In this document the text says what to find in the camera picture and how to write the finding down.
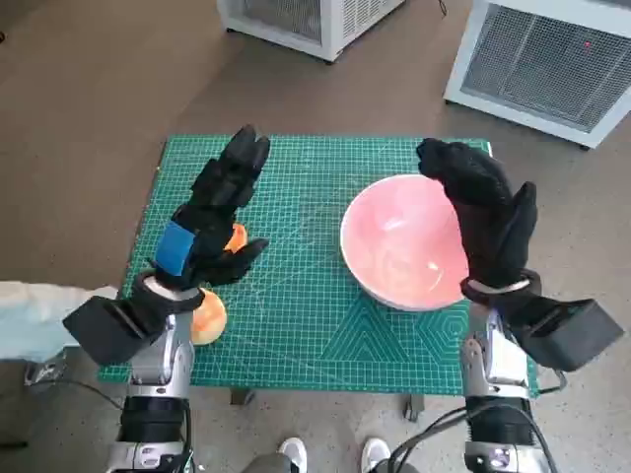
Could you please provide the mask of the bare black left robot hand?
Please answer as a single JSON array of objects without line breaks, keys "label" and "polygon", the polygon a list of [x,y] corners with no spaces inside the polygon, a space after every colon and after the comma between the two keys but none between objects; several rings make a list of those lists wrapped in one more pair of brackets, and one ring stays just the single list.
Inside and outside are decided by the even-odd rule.
[{"label": "bare black left robot hand", "polygon": [[270,141],[250,124],[243,126],[219,157],[191,185],[191,196],[173,213],[159,241],[155,278],[173,291],[207,283],[234,284],[267,247],[257,238],[237,251],[227,248],[237,211],[246,206],[269,155]]}]

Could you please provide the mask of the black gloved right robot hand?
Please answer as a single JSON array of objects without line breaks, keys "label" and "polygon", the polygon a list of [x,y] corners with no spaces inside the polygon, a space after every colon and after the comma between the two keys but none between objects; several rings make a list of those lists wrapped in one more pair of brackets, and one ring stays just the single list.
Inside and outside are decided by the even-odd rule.
[{"label": "black gloved right robot hand", "polygon": [[462,142],[426,138],[416,152],[420,173],[440,182],[456,210],[468,278],[496,290],[524,281],[536,185],[514,191],[497,160]]}]

